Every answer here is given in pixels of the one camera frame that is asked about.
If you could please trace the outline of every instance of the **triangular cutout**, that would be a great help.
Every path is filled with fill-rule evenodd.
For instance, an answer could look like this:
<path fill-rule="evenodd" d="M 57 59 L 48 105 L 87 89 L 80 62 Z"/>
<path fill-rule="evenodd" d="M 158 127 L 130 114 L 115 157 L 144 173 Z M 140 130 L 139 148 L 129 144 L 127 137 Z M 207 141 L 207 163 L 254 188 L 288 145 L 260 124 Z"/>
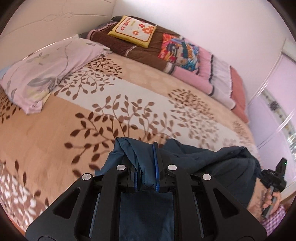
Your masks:
<path fill-rule="evenodd" d="M 224 218 L 230 218 L 239 213 L 238 209 L 218 189 L 215 188 L 213 191 Z"/>
<path fill-rule="evenodd" d="M 55 207 L 53 213 L 62 218 L 69 219 L 71 217 L 79 193 L 80 189 L 76 188 L 68 197 L 63 199 L 61 203 Z"/>

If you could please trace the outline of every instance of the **white headboard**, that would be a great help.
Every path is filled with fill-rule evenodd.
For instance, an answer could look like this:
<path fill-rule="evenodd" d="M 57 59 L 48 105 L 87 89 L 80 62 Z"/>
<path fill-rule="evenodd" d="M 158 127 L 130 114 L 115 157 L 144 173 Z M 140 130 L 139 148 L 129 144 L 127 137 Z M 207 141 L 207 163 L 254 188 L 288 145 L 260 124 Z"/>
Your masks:
<path fill-rule="evenodd" d="M 116 0 L 26 0 L 0 35 L 0 69 L 109 21 Z"/>

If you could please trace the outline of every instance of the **plaid sleeve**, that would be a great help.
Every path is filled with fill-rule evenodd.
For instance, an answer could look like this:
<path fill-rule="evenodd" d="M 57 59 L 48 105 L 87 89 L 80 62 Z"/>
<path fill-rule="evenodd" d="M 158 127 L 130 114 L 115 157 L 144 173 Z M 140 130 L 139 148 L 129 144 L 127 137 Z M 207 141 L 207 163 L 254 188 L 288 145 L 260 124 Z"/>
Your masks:
<path fill-rule="evenodd" d="M 267 235 L 271 234 L 273 230 L 279 225 L 279 223 L 284 218 L 286 212 L 283 205 L 280 205 L 275 213 L 265 219 L 261 224 L 266 229 Z"/>

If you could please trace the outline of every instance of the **hand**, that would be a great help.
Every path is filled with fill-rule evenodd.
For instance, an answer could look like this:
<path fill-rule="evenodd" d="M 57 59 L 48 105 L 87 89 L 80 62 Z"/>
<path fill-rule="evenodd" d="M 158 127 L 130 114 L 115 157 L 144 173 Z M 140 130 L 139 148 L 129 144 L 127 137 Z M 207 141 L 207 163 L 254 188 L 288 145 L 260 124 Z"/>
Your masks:
<path fill-rule="evenodd" d="M 272 196 L 276 197 L 277 200 L 274 204 L 272 204 L 271 199 Z M 281 202 L 281 193 L 280 192 L 274 192 L 271 196 L 271 190 L 268 189 L 267 192 L 265 193 L 265 197 L 264 197 L 264 201 L 263 201 L 263 205 L 262 208 L 267 208 L 270 205 L 273 205 L 273 208 L 271 210 L 271 214 L 273 214 L 278 208 L 279 208 L 279 204 Z"/>

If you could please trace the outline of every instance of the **person's arm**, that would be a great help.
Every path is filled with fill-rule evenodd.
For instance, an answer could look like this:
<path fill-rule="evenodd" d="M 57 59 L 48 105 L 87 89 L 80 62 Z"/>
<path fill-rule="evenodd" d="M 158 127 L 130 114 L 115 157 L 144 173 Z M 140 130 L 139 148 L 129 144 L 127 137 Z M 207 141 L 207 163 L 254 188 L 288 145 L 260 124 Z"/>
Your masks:
<path fill-rule="evenodd" d="M 277 201 L 275 204 L 273 204 L 273 208 L 271 210 L 270 216 L 268 218 L 262 219 L 260 221 L 261 224 L 266 229 L 267 235 L 272 233 L 272 231 L 279 225 L 279 223 L 282 221 L 282 219 L 284 218 L 284 216 L 286 214 L 284 206 L 280 205 L 281 193 L 274 192 L 271 195 L 270 189 L 268 189 L 265 194 L 262 208 L 267 208 L 269 205 L 272 205 L 272 201 L 271 201 L 272 196 L 276 197 Z"/>

